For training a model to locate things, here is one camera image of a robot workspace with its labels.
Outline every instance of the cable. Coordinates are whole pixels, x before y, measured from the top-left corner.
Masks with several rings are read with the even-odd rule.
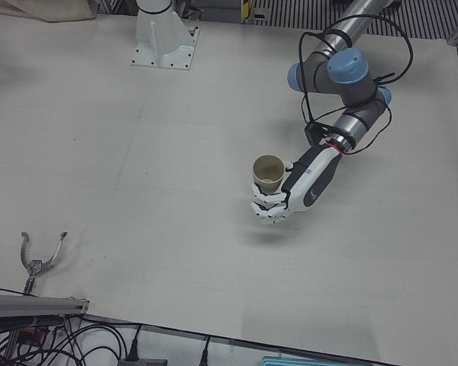
[[[66,321],[68,322],[70,333],[73,332],[73,325],[71,324],[71,319],[68,318]],[[69,334],[68,334],[68,331],[66,330],[66,327],[64,327],[64,330],[65,330],[66,335],[68,336]],[[76,341],[76,337],[73,337],[73,342],[76,345],[76,347],[78,348],[78,353],[79,353],[81,359],[83,360],[85,358],[85,356],[84,356],[84,354],[82,352],[82,349],[80,348],[78,342]],[[73,354],[75,353],[75,351],[73,350],[73,346],[71,346],[71,351],[73,352]]]
[[[390,109],[390,107],[384,101],[381,101],[379,99],[376,99],[376,100],[379,101],[380,103],[382,103],[385,106],[386,110],[389,112],[389,121],[387,122],[387,124],[379,132],[376,133],[375,137],[373,137],[373,139],[365,147],[363,147],[362,149],[359,149],[357,151],[353,151],[353,152],[343,152],[344,155],[356,155],[357,153],[361,153],[363,150],[368,149],[375,142],[377,137],[383,131],[385,131],[390,126],[390,124],[392,123],[392,110]]]
[[[23,292],[20,292],[20,291],[9,290],[9,289],[7,289],[7,288],[1,288],[1,287],[0,287],[0,291],[3,291],[3,292],[10,292],[11,294],[18,294],[18,295],[22,295],[22,296],[37,297],[36,295],[33,295],[33,294],[24,294]]]
[[[139,336],[142,327],[142,324],[137,326],[136,334],[131,342],[131,348],[129,349],[129,354],[125,358],[125,361],[139,361],[139,355],[137,354],[137,337]]]
[[[388,79],[390,77],[393,77],[395,75],[394,72],[391,72],[391,73],[389,73],[387,75],[383,75],[383,76],[379,76],[379,77],[375,78],[374,82],[377,85],[386,85],[386,84],[390,84],[390,83],[396,82],[399,79],[401,79],[405,75],[405,73],[411,68],[412,62],[414,60],[414,51],[412,49],[411,41],[409,40],[408,35],[399,27],[399,25],[397,23],[395,23],[394,21],[391,21],[388,18],[385,18],[385,17],[383,17],[381,15],[373,15],[373,14],[350,15],[348,17],[341,18],[341,19],[331,23],[321,33],[314,33],[314,32],[304,32],[304,33],[302,33],[302,35],[300,36],[300,39],[298,41],[298,62],[299,62],[299,67],[300,67],[301,79],[302,79],[302,88],[303,88],[303,92],[304,92],[304,97],[303,97],[302,102],[301,102],[301,109],[302,109],[302,117],[304,119],[304,122],[308,125],[306,127],[306,131],[307,130],[309,131],[308,138],[309,138],[309,142],[311,143],[311,145],[318,144],[320,142],[320,141],[318,141],[319,137],[320,138],[326,137],[334,129],[333,126],[330,126],[330,125],[327,125],[327,124],[318,123],[317,120],[320,119],[321,117],[327,116],[329,114],[334,113],[335,111],[339,111],[339,110],[345,109],[345,108],[338,108],[335,111],[331,111],[331,112],[327,112],[326,114],[323,114],[319,118],[314,118],[314,116],[312,114],[312,111],[311,111],[310,101],[309,101],[309,98],[308,98],[307,82],[305,81],[304,61],[303,61],[303,56],[302,56],[303,40],[305,39],[306,36],[316,37],[319,40],[323,41],[325,44],[327,44],[329,46],[329,48],[331,49],[331,51],[335,54],[335,53],[337,53],[336,50],[334,49],[334,47],[332,47],[325,40],[325,36],[328,35],[328,34],[331,34],[331,31],[333,30],[332,28],[335,27],[336,25],[338,25],[339,23],[342,23],[343,21],[348,21],[348,20],[354,19],[354,18],[372,18],[372,19],[377,19],[377,20],[380,20],[380,21],[384,21],[385,23],[390,24],[392,27],[394,27],[400,33],[402,38],[405,40],[405,43],[407,44],[407,48],[408,48],[408,52],[409,52],[409,60],[408,60],[407,66],[402,70],[402,72],[400,74],[398,74],[393,79],[386,80],[386,79]],[[305,116],[305,112],[304,112],[304,102],[305,102],[305,105],[307,107],[308,120],[307,120],[307,118]],[[319,130],[315,131],[314,133],[312,133],[313,126],[316,126]]]
[[[82,366],[81,363],[80,363],[80,360],[78,358],[76,358],[76,356],[72,355],[69,352],[60,350],[60,349],[46,349],[46,350],[32,351],[32,352],[29,352],[29,354],[18,356],[18,357],[12,358],[10,360],[8,360],[4,356],[0,355],[0,360],[2,360],[5,364],[18,364],[20,366],[29,366],[29,365],[27,365],[27,364],[22,362],[23,359],[28,357],[28,356],[39,355],[41,353],[49,353],[49,354],[50,353],[57,353],[57,354],[66,355],[69,358],[71,358],[72,360],[74,360],[74,362],[76,363],[77,366]]]
[[[110,332],[113,336],[115,336],[116,340],[117,340],[117,343],[118,343],[118,347],[119,347],[119,354],[121,355],[122,354],[122,347],[121,347],[121,341],[122,341],[122,344],[124,345],[124,350],[125,350],[125,353],[127,354],[127,347],[125,345],[125,341],[124,341],[124,338],[122,338],[122,335],[119,333],[118,330],[116,330],[115,328],[111,328],[111,327],[108,327],[108,326],[103,326],[103,325],[91,325],[91,326],[86,326],[86,327],[83,327],[81,329],[78,329],[76,330],[75,332],[69,334],[67,336],[67,338],[63,339],[61,342],[59,342],[57,345],[56,345],[56,348],[57,349],[63,349],[65,348],[69,343],[69,339],[73,338],[73,337],[77,337],[79,336],[80,334],[83,334],[84,332],[87,332],[89,330],[92,330],[92,329],[102,329],[102,330],[106,330],[108,332]],[[54,361],[54,359],[57,357],[57,355],[55,355],[53,357],[53,359],[50,360],[50,362],[47,364],[47,366],[51,365]]]
[[[115,358],[117,359],[117,361],[119,362],[121,360],[121,357],[118,355],[118,353],[116,351],[114,351],[112,348],[106,346],[106,345],[100,345],[98,347],[95,347],[95,348],[92,348],[90,349],[89,351],[87,351],[84,356],[82,357],[82,361],[85,362],[85,357],[90,355],[91,353],[93,353],[94,351],[98,351],[99,349],[107,349],[109,350],[114,356]]]
[[[391,26],[393,26],[399,33],[400,35],[402,36],[402,38],[404,39],[405,43],[407,44],[407,48],[408,48],[408,51],[409,51],[409,61],[407,62],[407,66],[404,68],[404,70],[402,70],[402,72],[400,74],[398,74],[395,78],[393,78],[392,80],[387,80],[387,81],[382,81],[383,79],[387,79],[386,76],[391,76],[392,74],[388,74],[388,75],[384,75],[382,76],[382,80],[380,80],[377,85],[386,85],[386,84],[391,84],[393,82],[396,82],[398,81],[399,79],[402,78],[402,76],[405,75],[405,73],[411,68],[411,65],[412,65],[412,62],[414,60],[414,50],[412,49],[412,44],[411,44],[411,41],[409,40],[409,37],[408,35],[402,30],[402,28],[400,28],[400,26],[395,23],[394,21],[391,21],[390,19],[388,18],[385,18],[383,17],[382,15],[374,15],[374,14],[355,14],[355,15],[349,15],[347,17],[344,17],[344,18],[341,18],[341,19],[338,19],[337,21],[329,24],[323,31],[322,33],[326,34],[327,32],[329,32],[331,30],[332,27],[335,27],[336,25],[338,25],[339,23],[342,23],[344,21],[348,21],[350,19],[355,19],[355,18],[372,18],[372,19],[377,19],[377,20],[380,20],[380,21],[384,21],[385,23],[388,23],[390,24]]]
[[[198,366],[208,366],[208,343],[211,341],[211,336],[207,336],[207,341],[205,342],[205,348],[202,352],[202,357],[200,358],[200,364]]]

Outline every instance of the white table surface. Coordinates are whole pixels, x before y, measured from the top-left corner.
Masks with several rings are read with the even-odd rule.
[[[407,365],[458,364],[458,59],[413,40],[393,125],[306,213],[260,226],[250,169],[307,148],[299,30],[200,23],[190,72],[131,67],[136,18],[0,16],[0,286],[90,312]],[[308,41],[309,47],[315,42]],[[403,41],[358,43],[375,75]],[[339,98],[312,95],[315,113]],[[384,124],[382,117],[378,125]]]

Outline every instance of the robotic arm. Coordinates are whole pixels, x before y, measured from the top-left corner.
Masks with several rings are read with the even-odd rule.
[[[343,18],[378,14],[391,3],[392,0],[355,0]],[[251,207],[262,224],[278,223],[296,211],[307,210],[331,182],[343,154],[356,147],[388,108],[391,92],[377,86],[364,55],[353,48],[371,21],[372,18],[350,18],[340,22],[326,32],[303,63],[290,68],[288,81],[292,89],[339,94],[347,108],[333,126],[323,128],[325,125],[313,121],[306,126],[311,148],[289,166],[291,173],[280,192],[265,194],[252,185],[256,201]]]

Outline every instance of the wire bundle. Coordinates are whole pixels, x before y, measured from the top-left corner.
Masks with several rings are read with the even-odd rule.
[[[344,21],[348,21],[348,20],[354,19],[354,18],[378,19],[380,21],[384,21],[385,23],[390,24],[392,27],[394,27],[400,33],[400,35],[402,36],[402,38],[404,38],[404,41],[405,41],[405,43],[407,45],[408,52],[409,52],[409,60],[408,60],[408,63],[406,65],[406,67],[397,76],[395,76],[394,72],[391,72],[391,73],[389,73],[387,75],[383,75],[383,76],[379,76],[379,77],[375,78],[374,82],[377,85],[377,87],[378,87],[378,85],[391,84],[391,83],[396,82],[399,79],[401,79],[407,73],[407,71],[411,68],[412,61],[414,59],[414,51],[412,49],[411,41],[409,40],[407,34],[400,28],[400,26],[397,23],[395,23],[394,21],[391,21],[390,19],[385,18],[385,17],[383,17],[381,15],[374,15],[374,14],[355,14],[355,15],[350,15],[348,17],[341,18],[341,19],[335,21],[334,23],[328,25],[320,33],[315,33],[315,32],[304,32],[304,33],[302,33],[302,35],[300,36],[300,40],[298,42],[298,63],[299,63],[299,66],[300,66],[300,73],[301,73],[301,78],[302,78],[302,88],[303,88],[303,92],[304,92],[304,96],[302,98],[302,104],[301,104],[302,116],[303,116],[304,122],[307,124],[307,126],[308,127],[314,126],[314,127],[319,128],[319,130],[321,131],[321,135],[323,137],[326,137],[330,132],[332,132],[333,127],[329,126],[327,124],[322,124],[322,123],[318,122],[318,120],[320,120],[322,117],[325,117],[325,116],[327,116],[329,114],[332,114],[332,113],[335,113],[335,112],[338,112],[338,111],[342,111],[343,109],[345,109],[345,108],[347,108],[349,106],[344,106],[344,107],[335,109],[333,111],[324,113],[324,114],[322,114],[321,116],[319,116],[317,118],[314,118],[314,116],[312,115],[312,111],[311,111],[311,104],[310,104],[310,101],[309,101],[309,98],[308,98],[307,84],[306,84],[306,81],[305,81],[304,60],[303,60],[303,57],[302,57],[302,44],[304,42],[305,37],[307,37],[307,36],[315,37],[315,38],[318,38],[320,41],[324,42],[331,49],[331,51],[335,54],[335,53],[337,53],[337,51],[334,49],[334,47],[329,42],[326,41],[325,37],[328,34],[330,34],[332,28],[335,27],[336,25],[338,25],[339,23],[342,23]],[[365,149],[368,149],[375,142],[375,140],[377,139],[379,134],[381,134],[384,130],[386,130],[387,127],[390,126],[390,124],[392,122],[392,111],[391,111],[391,109],[389,108],[389,106],[387,106],[385,103],[383,103],[383,101],[379,100],[378,98],[376,98],[375,101],[378,101],[378,102],[380,102],[380,103],[385,105],[385,109],[389,113],[389,121],[375,135],[375,137],[373,137],[371,142],[368,143],[365,147],[363,147],[362,149],[353,151],[353,152],[346,152],[346,153],[344,153],[345,155],[354,155],[354,154],[357,154],[357,153],[361,153]],[[304,102],[305,102],[305,106],[307,108],[308,119],[306,118],[305,112],[304,112]]]

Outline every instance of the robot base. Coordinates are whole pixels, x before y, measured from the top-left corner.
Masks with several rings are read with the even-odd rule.
[[[186,27],[193,39],[193,47],[180,46],[172,53],[163,55],[161,62],[156,61],[155,50],[149,43],[138,43],[132,57],[132,66],[156,67],[161,69],[190,70],[197,45],[200,29],[198,27]]]

